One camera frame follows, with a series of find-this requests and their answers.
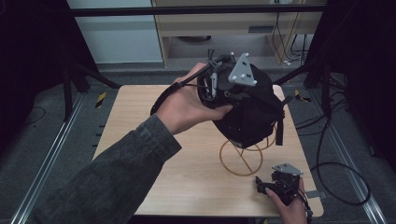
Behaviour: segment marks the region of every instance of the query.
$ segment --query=right hand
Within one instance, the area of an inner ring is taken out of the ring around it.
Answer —
[[[299,182],[300,190],[305,193],[303,179],[300,178]],[[304,202],[299,198],[295,197],[291,203],[286,206],[280,201],[280,198],[270,189],[265,189],[268,197],[274,203],[277,211],[282,218],[284,224],[306,224],[306,212]]]
[[[177,78],[175,82],[190,77],[204,66],[204,63],[196,64],[186,76]],[[198,123],[222,119],[232,108],[231,105],[215,109],[206,107],[199,99],[197,88],[185,86],[169,95],[156,114],[171,134],[177,134],[187,131]]]

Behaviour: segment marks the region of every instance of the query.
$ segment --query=wire stand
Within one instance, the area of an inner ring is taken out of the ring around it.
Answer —
[[[229,166],[227,166],[227,165],[225,164],[225,161],[224,161],[224,159],[223,159],[223,149],[225,148],[225,146],[226,146],[228,143],[230,143],[230,141],[228,141],[228,140],[227,140],[226,142],[224,142],[223,145],[222,145],[221,148],[220,148],[220,151],[219,151],[219,159],[220,159],[220,161],[221,161],[222,166],[223,166],[228,172],[230,172],[230,173],[233,174],[233,175],[239,175],[239,176],[254,175],[254,174],[256,174],[256,173],[260,170],[260,168],[262,168],[262,162],[263,162],[263,155],[262,155],[262,152],[263,152],[265,149],[269,148],[271,145],[273,145],[274,142],[275,142],[275,140],[276,140],[276,137],[274,136],[274,139],[273,139],[272,142],[270,143],[270,142],[269,142],[269,138],[266,137],[266,147],[259,147],[259,146],[256,144],[256,145],[254,145],[256,148],[239,148],[239,147],[236,147],[234,144],[232,144],[232,145],[233,145],[233,148],[236,150],[236,153],[239,155],[239,157],[241,158],[241,160],[243,161],[243,163],[246,165],[246,167],[248,168],[249,172],[246,172],[246,173],[236,172],[236,171],[234,171],[233,169],[231,169]],[[257,168],[255,168],[255,169],[251,168],[251,166],[249,165],[249,162],[244,158],[244,152],[245,152],[245,151],[258,152],[258,153],[260,154],[260,162],[259,162],[259,165],[258,165]]]

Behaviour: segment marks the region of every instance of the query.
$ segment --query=metal bracket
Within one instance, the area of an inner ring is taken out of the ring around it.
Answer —
[[[280,165],[276,165],[272,167],[274,170],[279,171],[280,173],[284,174],[291,174],[291,175],[303,175],[304,173],[299,169],[295,168],[294,166],[284,163]]]
[[[212,78],[212,97],[216,98],[217,95],[216,90],[218,89],[218,74],[213,73],[212,76],[210,76],[210,78]]]
[[[325,199],[329,197],[326,191],[311,190],[311,191],[307,191],[305,194],[306,197],[308,197],[309,199],[311,198]]]
[[[233,71],[228,76],[231,83],[243,86],[255,86],[257,80],[254,79],[253,72],[251,71],[250,62],[248,61],[248,53],[243,53],[236,63]]]

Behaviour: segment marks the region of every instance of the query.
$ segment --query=gray sleeve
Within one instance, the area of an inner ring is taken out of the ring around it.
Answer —
[[[100,154],[34,211],[36,223],[126,223],[181,150],[156,115]]]

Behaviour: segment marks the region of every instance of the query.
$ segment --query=black device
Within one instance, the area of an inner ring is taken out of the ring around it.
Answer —
[[[191,85],[197,78],[197,91],[203,105],[216,108],[233,105],[223,119],[213,121],[219,131],[240,148],[250,147],[271,135],[276,129],[276,144],[283,140],[283,105],[275,95],[271,78],[248,61],[243,53],[238,61],[233,54],[213,59],[208,51],[207,65],[181,82],[167,88],[151,108],[155,113],[166,97],[180,88]]]
[[[267,194],[265,189],[268,188],[272,190],[285,205],[289,205],[295,197],[299,197],[304,202],[307,222],[311,223],[313,213],[309,207],[308,200],[304,196],[304,192],[299,189],[300,176],[303,172],[288,163],[273,166],[272,168],[274,169],[274,172],[271,174],[273,182],[262,182],[262,180],[256,176],[257,191]]]

